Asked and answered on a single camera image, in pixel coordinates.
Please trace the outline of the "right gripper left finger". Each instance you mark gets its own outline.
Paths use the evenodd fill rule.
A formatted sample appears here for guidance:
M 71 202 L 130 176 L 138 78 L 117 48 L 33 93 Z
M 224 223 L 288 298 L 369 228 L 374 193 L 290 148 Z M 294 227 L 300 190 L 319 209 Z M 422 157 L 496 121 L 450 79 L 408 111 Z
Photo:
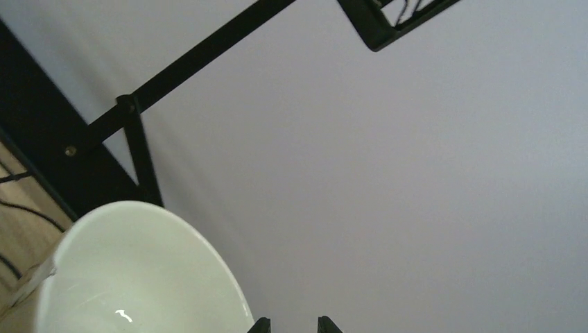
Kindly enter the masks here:
M 259 318 L 248 333 L 271 333 L 271 320 L 266 317 Z

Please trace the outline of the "plain white bowl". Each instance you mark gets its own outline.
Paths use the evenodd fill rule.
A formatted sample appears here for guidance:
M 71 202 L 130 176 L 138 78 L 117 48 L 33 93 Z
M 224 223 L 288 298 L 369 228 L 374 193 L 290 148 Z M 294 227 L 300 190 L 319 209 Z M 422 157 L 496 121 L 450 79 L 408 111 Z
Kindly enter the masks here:
M 1 306 L 2 332 L 247 332 L 248 302 L 192 225 L 120 201 L 78 219 Z

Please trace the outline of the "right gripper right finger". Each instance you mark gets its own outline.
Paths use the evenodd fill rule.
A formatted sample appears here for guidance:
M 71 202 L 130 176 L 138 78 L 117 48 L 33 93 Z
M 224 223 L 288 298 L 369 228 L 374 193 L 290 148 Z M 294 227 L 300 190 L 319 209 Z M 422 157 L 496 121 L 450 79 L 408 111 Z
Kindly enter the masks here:
M 335 324 L 328 316 L 320 316 L 318 318 L 317 329 L 317 333 L 343 333 L 337 324 Z

